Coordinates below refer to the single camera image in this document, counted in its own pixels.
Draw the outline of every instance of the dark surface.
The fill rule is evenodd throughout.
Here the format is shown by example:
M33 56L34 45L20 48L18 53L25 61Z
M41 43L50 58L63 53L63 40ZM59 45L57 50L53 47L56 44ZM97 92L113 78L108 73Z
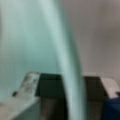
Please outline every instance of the dark surface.
M65 99L41 98L41 120L67 120Z
M102 120L120 120L120 97L106 99L102 113Z

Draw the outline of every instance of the black object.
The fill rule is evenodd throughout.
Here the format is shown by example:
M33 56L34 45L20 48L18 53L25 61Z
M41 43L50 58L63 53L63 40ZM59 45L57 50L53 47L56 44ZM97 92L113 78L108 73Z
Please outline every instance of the black object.
M105 100L102 120L120 120L120 97Z

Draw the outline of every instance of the teal object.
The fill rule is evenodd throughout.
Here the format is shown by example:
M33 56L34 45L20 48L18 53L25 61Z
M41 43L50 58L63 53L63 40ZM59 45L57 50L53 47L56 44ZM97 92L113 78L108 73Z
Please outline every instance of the teal object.
M61 73L69 119L87 120L85 85L74 39L59 1L1 0L0 3L0 100L19 87L27 72Z

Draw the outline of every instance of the white wall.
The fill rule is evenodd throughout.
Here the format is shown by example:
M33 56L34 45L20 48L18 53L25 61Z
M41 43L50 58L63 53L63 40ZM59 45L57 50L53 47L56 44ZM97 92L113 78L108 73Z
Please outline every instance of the white wall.
M84 74L120 80L120 1L63 0Z

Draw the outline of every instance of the gray wall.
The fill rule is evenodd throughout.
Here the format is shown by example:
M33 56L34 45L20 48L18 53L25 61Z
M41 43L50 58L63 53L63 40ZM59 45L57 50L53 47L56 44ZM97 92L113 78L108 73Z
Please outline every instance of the gray wall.
M120 79L120 1L63 0L84 74Z

